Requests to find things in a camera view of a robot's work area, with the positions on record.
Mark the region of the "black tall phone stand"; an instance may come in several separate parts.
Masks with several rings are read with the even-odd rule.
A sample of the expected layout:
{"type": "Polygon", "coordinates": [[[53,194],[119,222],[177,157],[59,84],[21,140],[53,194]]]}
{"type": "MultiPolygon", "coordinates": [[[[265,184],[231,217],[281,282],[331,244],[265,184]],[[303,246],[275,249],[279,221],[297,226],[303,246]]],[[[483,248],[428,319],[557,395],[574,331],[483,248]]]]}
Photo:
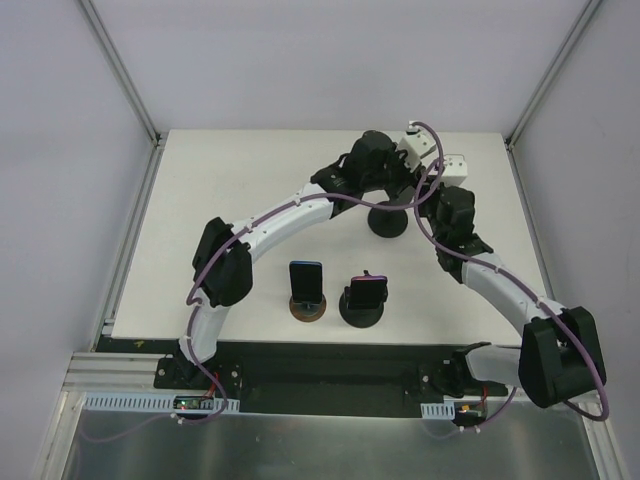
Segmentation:
{"type": "Polygon", "coordinates": [[[387,207],[404,205],[405,202],[399,199],[386,200],[377,203],[377,208],[372,208],[367,216],[369,229],[382,238],[397,238],[401,236],[408,227],[408,214],[404,209],[387,210],[387,207]]]}

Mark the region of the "purple phone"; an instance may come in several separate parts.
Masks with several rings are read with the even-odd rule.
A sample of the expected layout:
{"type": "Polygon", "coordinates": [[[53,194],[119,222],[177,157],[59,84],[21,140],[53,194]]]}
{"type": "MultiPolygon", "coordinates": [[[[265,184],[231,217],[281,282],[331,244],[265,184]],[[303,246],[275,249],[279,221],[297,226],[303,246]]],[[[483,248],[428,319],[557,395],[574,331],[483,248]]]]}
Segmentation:
{"type": "Polygon", "coordinates": [[[384,275],[360,275],[353,277],[349,285],[347,306],[351,310],[379,308],[388,296],[388,279],[384,275]]]}

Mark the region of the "blue phone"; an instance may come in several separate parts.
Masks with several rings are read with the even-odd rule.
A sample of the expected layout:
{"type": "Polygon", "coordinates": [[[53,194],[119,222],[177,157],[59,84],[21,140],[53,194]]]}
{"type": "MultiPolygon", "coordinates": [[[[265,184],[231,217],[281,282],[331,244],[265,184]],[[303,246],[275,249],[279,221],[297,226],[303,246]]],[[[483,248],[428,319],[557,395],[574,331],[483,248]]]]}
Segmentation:
{"type": "Polygon", "coordinates": [[[323,269],[317,261],[289,263],[291,298],[294,303],[318,305],[323,299],[323,269]]]}

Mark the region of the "black clamp phone stand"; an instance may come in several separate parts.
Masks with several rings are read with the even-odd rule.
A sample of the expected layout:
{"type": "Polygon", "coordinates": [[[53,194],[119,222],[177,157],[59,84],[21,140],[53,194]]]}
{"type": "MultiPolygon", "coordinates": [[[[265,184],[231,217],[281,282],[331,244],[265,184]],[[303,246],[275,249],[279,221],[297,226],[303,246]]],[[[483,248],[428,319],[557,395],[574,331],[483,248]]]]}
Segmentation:
{"type": "MultiPolygon", "coordinates": [[[[361,275],[371,275],[367,270],[364,270],[361,275]]],[[[383,313],[384,305],[386,301],[377,309],[373,310],[351,310],[347,306],[347,300],[349,295],[349,285],[344,287],[343,293],[339,300],[339,312],[342,319],[349,325],[355,328],[365,329],[374,326],[379,322],[383,313]]]]}

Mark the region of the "brown base phone stand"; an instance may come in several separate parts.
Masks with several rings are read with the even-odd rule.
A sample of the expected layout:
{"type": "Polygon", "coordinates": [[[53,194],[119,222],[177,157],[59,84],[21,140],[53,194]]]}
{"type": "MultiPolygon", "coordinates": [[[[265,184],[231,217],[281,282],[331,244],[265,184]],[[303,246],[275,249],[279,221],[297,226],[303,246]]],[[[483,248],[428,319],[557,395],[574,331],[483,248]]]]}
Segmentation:
{"type": "Polygon", "coordinates": [[[298,321],[303,323],[313,323],[319,320],[325,313],[327,302],[325,296],[319,303],[295,302],[293,298],[289,300],[289,311],[298,321]]]}

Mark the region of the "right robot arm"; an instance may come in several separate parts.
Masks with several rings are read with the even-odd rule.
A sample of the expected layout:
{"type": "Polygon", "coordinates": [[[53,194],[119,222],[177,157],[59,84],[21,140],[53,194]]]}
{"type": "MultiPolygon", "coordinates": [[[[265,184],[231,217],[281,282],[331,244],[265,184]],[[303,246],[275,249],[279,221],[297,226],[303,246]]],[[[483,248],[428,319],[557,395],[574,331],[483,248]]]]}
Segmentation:
{"type": "Polygon", "coordinates": [[[495,382],[524,390],[540,408],[574,405],[596,392],[608,415],[606,368],[594,316],[538,294],[474,231],[475,196],[421,175],[414,194],[417,224],[436,249],[442,269],[493,306],[521,338],[517,347],[477,342],[452,355],[433,376],[435,387],[460,398],[495,382]]]}

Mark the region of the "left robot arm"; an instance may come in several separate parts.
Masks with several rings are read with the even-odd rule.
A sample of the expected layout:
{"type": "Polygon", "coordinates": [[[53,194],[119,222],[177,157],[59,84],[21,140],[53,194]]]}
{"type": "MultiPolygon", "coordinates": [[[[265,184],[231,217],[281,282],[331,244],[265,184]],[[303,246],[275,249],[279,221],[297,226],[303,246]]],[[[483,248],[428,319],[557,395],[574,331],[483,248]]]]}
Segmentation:
{"type": "Polygon", "coordinates": [[[384,191],[395,199],[416,185],[421,155],[407,137],[395,142],[369,130],[350,152],[318,170],[296,193],[270,210],[227,223],[216,217],[202,233],[192,266],[186,303],[192,313],[174,355],[176,375],[188,388],[204,387],[211,359],[230,308],[253,287],[253,266],[270,249],[315,224],[362,203],[365,194],[384,191]]]}

